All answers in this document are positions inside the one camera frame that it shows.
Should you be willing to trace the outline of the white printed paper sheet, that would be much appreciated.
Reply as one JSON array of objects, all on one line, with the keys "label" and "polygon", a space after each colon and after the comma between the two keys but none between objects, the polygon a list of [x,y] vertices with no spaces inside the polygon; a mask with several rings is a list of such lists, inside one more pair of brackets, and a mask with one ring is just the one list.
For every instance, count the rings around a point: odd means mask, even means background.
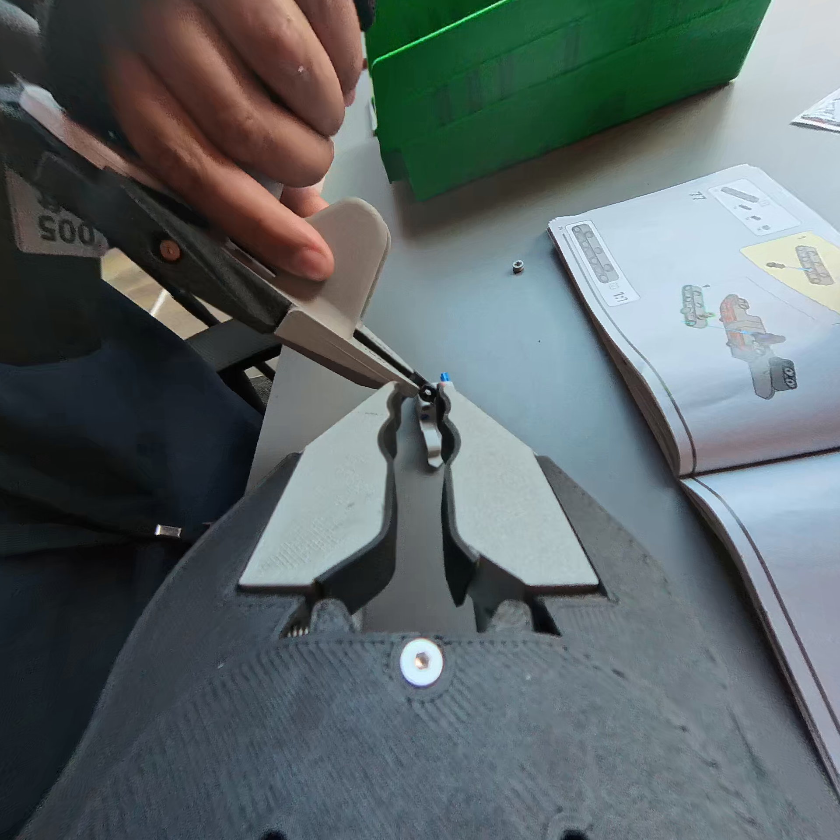
[{"label": "white printed paper sheet", "polygon": [[839,94],[837,88],[814,105],[798,114],[791,124],[818,130],[839,133]]}]

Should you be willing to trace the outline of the person's left hand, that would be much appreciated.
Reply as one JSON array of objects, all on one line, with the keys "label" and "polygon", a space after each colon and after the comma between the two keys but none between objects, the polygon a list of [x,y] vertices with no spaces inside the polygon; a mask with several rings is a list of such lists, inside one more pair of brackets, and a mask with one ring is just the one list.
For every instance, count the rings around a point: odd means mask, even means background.
[{"label": "person's left hand", "polygon": [[268,266],[330,277],[307,218],[364,68],[354,2],[128,2],[102,50],[119,128],[161,184]]}]

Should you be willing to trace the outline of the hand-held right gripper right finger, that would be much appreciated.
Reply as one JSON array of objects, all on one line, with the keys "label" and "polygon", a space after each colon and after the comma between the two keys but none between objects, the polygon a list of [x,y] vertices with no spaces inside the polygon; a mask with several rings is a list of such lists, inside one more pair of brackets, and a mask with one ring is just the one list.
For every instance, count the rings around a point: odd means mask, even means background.
[{"label": "hand-held right gripper right finger", "polygon": [[437,386],[444,571],[457,606],[589,595],[601,581],[533,450],[451,382]]}]

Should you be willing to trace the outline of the green plastic bin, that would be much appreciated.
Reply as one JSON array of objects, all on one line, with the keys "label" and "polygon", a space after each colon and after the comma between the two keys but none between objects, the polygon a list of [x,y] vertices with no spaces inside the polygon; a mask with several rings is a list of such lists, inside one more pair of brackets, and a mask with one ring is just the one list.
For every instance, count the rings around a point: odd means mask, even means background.
[{"label": "green plastic bin", "polygon": [[389,182],[443,194],[740,72],[767,1],[376,2]]}]

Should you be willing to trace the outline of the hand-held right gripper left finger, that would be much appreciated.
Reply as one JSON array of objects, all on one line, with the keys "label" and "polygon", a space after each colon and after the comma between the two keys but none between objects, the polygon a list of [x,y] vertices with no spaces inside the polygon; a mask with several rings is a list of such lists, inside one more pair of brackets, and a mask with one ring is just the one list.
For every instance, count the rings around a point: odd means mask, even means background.
[{"label": "hand-held right gripper left finger", "polygon": [[334,599],[351,614],[384,590],[396,565],[402,404],[397,385],[384,385],[302,450],[240,590]]}]

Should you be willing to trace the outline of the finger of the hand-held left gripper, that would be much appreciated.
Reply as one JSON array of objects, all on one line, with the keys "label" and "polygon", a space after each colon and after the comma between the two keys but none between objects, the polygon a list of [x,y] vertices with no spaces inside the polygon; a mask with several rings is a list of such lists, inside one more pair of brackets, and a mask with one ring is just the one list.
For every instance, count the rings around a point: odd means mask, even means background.
[{"label": "finger of the hand-held left gripper", "polygon": [[367,202],[346,198],[316,213],[309,223],[331,248],[333,272],[324,281],[276,273],[275,287],[290,306],[275,335],[355,384],[410,387],[410,380],[354,338],[391,246],[382,216]]},{"label": "finger of the hand-held left gripper", "polygon": [[416,386],[417,391],[417,375],[427,380],[363,324],[358,324],[356,326],[356,329],[354,330],[354,338],[367,350],[376,355],[382,362],[388,364],[394,370],[399,371],[405,378],[410,380]]}]

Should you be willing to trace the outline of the grey lego beam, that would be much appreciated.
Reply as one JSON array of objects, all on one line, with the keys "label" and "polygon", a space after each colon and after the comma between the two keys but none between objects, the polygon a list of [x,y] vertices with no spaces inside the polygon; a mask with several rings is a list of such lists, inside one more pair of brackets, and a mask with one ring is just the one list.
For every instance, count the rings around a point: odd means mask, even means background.
[{"label": "grey lego beam", "polygon": [[444,464],[443,434],[439,426],[438,404],[424,402],[419,395],[415,398],[416,420],[426,450],[426,462],[430,469]]}]

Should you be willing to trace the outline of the person's dark clothing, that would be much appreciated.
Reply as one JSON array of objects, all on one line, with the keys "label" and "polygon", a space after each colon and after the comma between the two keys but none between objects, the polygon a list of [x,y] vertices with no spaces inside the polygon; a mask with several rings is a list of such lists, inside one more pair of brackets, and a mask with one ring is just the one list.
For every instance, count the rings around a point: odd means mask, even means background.
[{"label": "person's dark clothing", "polygon": [[2,364],[2,838],[60,776],[190,541],[242,496],[261,424],[131,308],[90,353]]}]

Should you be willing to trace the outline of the open lego instruction booklet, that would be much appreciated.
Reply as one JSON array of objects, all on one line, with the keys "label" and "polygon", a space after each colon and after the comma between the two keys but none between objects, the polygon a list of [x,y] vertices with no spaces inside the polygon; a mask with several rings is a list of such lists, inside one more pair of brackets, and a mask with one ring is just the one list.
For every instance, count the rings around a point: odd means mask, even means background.
[{"label": "open lego instruction booklet", "polygon": [[548,233],[736,564],[837,789],[838,231],[741,164]]}]

